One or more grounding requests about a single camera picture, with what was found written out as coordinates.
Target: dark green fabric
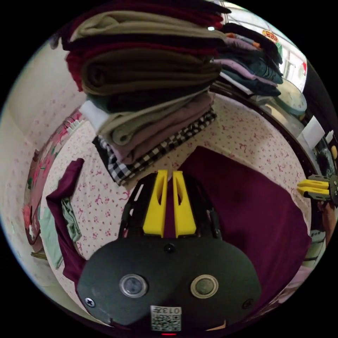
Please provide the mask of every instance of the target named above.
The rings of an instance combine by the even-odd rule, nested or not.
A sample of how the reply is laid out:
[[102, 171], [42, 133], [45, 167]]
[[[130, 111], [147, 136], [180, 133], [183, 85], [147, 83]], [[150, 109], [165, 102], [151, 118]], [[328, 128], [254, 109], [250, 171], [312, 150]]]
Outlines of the dark green fabric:
[[110, 96], [87, 94], [87, 99], [90, 100], [96, 107], [109, 114], [124, 111], [136, 112], [148, 107], [156, 106], [163, 102], [200, 92], [204, 88], [210, 86], [213, 82], [214, 80], [190, 87], [138, 90], [131, 93]]
[[240, 83], [247, 89], [251, 90], [255, 95], [262, 96], [278, 96], [281, 95], [281, 92], [274, 86], [270, 84], [261, 82], [260, 80], [251, 80], [245, 77], [242, 77], [232, 68], [223, 66], [222, 73], [230, 76], [233, 80]]

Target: maroon cloth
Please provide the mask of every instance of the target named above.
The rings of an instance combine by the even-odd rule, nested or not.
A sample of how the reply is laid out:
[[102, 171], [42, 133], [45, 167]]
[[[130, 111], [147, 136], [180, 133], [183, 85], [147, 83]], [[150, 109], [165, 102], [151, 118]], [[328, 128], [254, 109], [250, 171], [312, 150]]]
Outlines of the maroon cloth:
[[[253, 263], [262, 287], [254, 313], [284, 289], [306, 256], [311, 238], [301, 210], [286, 190], [263, 174], [200, 146], [179, 170], [201, 182], [219, 215], [223, 240]], [[166, 238], [175, 237], [171, 182]]]
[[75, 290], [86, 260], [79, 255], [69, 236], [61, 200], [74, 194], [83, 163], [82, 158], [72, 161], [60, 179], [57, 189], [46, 197], [48, 208], [55, 220], [55, 228], [64, 261], [63, 275], [74, 282]]
[[71, 73], [73, 80], [76, 82], [79, 91], [82, 91], [82, 78], [81, 78], [81, 68], [83, 64], [93, 58], [94, 56], [100, 55], [102, 53], [118, 50], [118, 49], [128, 49], [128, 48], [149, 48], [149, 49], [162, 49], [170, 50], [182, 54], [191, 54], [191, 55], [217, 55], [215, 49], [190, 49], [190, 48], [179, 48], [174, 46], [165, 46], [153, 43], [146, 42], [121, 42], [115, 44], [105, 44], [99, 45], [89, 50], [78, 50], [71, 51], [66, 57], [66, 62], [68, 64], [68, 70]]

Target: yellow robot claw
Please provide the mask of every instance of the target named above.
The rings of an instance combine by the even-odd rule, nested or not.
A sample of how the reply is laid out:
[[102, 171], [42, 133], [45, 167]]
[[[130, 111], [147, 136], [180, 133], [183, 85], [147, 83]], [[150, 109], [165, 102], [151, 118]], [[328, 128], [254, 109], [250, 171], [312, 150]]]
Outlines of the yellow robot claw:
[[330, 178], [311, 175], [307, 180], [297, 184], [297, 191], [307, 198], [317, 201], [332, 201], [338, 205], [338, 177], [332, 175]]
[[184, 182], [183, 172], [173, 172], [173, 185], [176, 238], [194, 235], [196, 233], [196, 223]]
[[164, 236], [165, 209], [167, 206], [168, 171], [159, 170], [143, 223], [147, 235]]

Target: mint green cloth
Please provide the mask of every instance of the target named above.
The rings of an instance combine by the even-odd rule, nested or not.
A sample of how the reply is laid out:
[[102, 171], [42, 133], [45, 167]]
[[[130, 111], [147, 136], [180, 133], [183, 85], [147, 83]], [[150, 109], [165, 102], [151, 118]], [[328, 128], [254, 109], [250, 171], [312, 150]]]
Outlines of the mint green cloth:
[[[68, 233], [73, 242], [77, 242], [81, 238], [81, 232], [77, 225], [77, 221], [71, 207], [69, 198], [62, 200], [62, 210], [65, 220], [68, 222]], [[44, 249], [56, 269], [59, 268], [63, 261], [59, 240], [55, 228], [55, 221], [49, 208], [46, 207], [43, 217], [40, 219], [41, 238], [43, 240]]]
[[79, 226], [77, 225], [77, 221], [73, 212], [73, 208], [71, 207], [69, 198], [64, 198], [61, 201], [62, 211], [65, 220], [68, 222], [67, 229], [70, 238], [73, 242], [78, 241], [81, 238], [81, 232]]

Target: label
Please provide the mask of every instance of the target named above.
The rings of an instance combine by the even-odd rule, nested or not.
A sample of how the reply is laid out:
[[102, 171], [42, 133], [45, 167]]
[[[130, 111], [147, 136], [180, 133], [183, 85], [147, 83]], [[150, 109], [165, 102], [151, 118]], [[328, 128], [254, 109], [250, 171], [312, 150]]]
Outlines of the label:
[[272, 40], [274, 43], [278, 42], [278, 38], [270, 31], [263, 30], [262, 34]]
[[151, 329], [153, 331], [181, 331], [181, 307], [150, 307]]

